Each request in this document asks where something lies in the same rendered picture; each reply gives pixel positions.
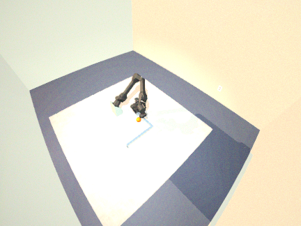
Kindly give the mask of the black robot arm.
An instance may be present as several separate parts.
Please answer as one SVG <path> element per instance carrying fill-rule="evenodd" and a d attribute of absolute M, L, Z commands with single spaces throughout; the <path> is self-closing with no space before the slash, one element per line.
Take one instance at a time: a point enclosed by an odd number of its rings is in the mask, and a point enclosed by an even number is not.
<path fill-rule="evenodd" d="M 139 98 L 138 97 L 134 98 L 134 105 L 135 107 L 137 107 L 140 113 L 144 113 L 146 111 L 146 101 L 148 97 L 145 89 L 145 79 L 142 78 L 137 73 L 133 74 L 131 82 L 126 86 L 124 91 L 115 97 L 115 101 L 113 102 L 114 106 L 119 107 L 120 103 L 124 102 L 128 98 L 127 94 L 134 86 L 134 84 L 137 82 L 139 82 L 140 84 L 140 92 L 139 92 Z"/>

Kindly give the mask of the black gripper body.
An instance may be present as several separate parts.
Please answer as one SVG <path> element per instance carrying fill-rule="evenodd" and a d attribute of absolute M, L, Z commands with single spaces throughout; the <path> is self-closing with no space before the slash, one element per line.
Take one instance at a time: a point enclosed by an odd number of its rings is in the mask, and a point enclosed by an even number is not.
<path fill-rule="evenodd" d="M 134 109 L 136 112 L 139 112 L 139 110 L 137 109 L 137 107 L 135 107 L 134 103 L 130 105 L 130 108 Z M 140 113 L 140 112 L 139 112 Z M 141 118 L 144 118 L 146 116 L 146 113 L 140 113 L 139 115 Z"/>

